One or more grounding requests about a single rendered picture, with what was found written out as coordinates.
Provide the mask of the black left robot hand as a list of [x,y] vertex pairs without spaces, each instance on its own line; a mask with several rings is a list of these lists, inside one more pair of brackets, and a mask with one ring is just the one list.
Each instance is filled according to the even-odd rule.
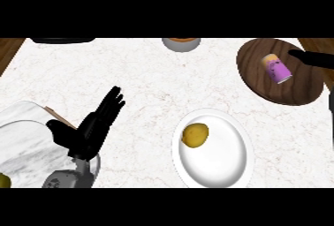
[[118,112],[125,105],[119,87],[112,87],[99,107],[91,112],[77,129],[51,119],[46,125],[50,129],[53,142],[68,149],[68,156],[90,161],[103,145],[109,127],[115,122]]

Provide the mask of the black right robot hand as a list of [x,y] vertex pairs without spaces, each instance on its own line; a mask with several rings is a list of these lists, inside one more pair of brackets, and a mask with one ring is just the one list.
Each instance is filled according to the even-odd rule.
[[306,65],[334,70],[334,55],[291,49],[288,54],[295,57]]

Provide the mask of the purple can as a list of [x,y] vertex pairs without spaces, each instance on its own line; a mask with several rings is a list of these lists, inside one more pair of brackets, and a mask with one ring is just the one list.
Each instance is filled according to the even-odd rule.
[[275,54],[269,54],[261,59],[261,65],[266,73],[276,84],[282,84],[292,77],[286,66],[283,65],[279,57]]

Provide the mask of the brown wooden plate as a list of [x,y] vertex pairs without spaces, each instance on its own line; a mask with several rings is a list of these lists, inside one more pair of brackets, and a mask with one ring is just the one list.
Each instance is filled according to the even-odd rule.
[[[316,100],[323,90],[323,74],[319,68],[303,64],[288,55],[289,49],[298,47],[279,39],[258,38],[244,43],[236,55],[239,76],[249,90],[269,102],[300,106]],[[292,73],[278,84],[264,70],[261,59],[275,54]]]

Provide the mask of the white bowl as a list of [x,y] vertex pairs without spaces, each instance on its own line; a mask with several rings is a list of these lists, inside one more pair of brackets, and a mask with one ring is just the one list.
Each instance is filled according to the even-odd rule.
[[[181,142],[189,124],[205,124],[208,136],[199,147]],[[245,187],[254,154],[249,136],[238,120],[217,109],[198,109],[180,120],[173,133],[173,165],[189,188]]]

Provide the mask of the pale wooden board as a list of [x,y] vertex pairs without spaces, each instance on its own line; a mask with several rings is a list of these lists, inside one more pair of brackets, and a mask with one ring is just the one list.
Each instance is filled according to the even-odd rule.
[[50,107],[44,107],[44,110],[53,115],[53,117],[62,121],[74,130],[77,130],[77,128],[74,127],[74,125],[66,121],[66,119],[56,113],[56,111],[50,108]]

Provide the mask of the yellow potato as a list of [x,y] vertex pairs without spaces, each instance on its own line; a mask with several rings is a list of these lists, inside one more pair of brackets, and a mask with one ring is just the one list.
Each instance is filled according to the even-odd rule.
[[181,142],[190,148],[199,147],[205,143],[208,137],[208,127],[205,124],[189,124],[183,128]]

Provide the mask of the yellow fruit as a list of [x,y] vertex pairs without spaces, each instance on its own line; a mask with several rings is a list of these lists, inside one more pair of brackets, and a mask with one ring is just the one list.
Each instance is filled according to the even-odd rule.
[[0,188],[9,188],[12,186],[10,177],[0,173]]

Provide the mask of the black round appliance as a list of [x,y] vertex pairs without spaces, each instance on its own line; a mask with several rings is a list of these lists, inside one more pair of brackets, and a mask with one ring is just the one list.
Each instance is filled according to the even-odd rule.
[[94,38],[29,38],[35,43],[43,44],[72,44],[85,43],[94,40]]

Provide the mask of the grey cup with orange top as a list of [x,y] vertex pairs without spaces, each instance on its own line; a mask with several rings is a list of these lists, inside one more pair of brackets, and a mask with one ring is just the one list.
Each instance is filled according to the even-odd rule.
[[174,52],[192,51],[201,42],[199,38],[162,38],[164,46]]

